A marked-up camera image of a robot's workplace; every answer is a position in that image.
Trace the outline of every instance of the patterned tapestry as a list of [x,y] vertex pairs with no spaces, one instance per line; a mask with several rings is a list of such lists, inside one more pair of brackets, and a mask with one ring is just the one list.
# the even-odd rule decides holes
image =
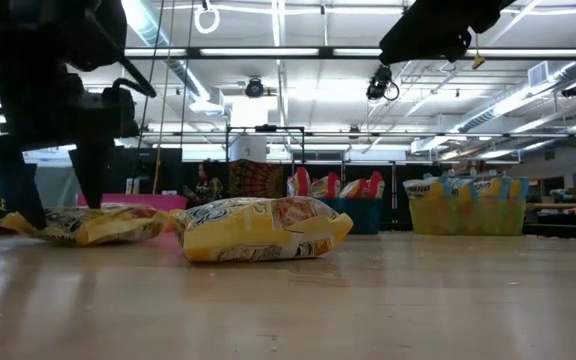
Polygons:
[[230,196],[280,198],[284,196],[284,168],[250,160],[230,163]]

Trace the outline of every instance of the yellow basket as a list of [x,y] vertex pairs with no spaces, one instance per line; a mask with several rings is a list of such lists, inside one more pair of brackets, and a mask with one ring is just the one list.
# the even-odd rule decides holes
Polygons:
[[414,232],[429,235],[521,235],[526,201],[516,199],[410,200]]

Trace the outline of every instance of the woman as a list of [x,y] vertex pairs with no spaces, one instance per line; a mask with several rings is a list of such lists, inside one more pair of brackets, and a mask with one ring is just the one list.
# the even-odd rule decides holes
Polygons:
[[212,175],[210,160],[205,160],[199,164],[199,182],[195,191],[184,186],[183,192],[193,206],[199,206],[219,199],[223,188],[221,181]]

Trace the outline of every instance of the plastic bin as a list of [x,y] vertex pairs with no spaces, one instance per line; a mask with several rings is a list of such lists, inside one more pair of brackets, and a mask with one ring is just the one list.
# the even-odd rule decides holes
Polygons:
[[381,207],[378,199],[319,199],[338,213],[346,213],[353,221],[350,230],[355,235],[375,235],[379,233]]
[[526,201],[410,200],[413,231],[430,235],[521,235]]

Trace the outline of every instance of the teal bin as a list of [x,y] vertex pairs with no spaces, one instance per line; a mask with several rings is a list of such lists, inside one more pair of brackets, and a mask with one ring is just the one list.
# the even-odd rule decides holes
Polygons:
[[319,199],[338,213],[346,213],[354,226],[350,230],[355,235],[375,235],[379,233],[383,200],[373,199]]

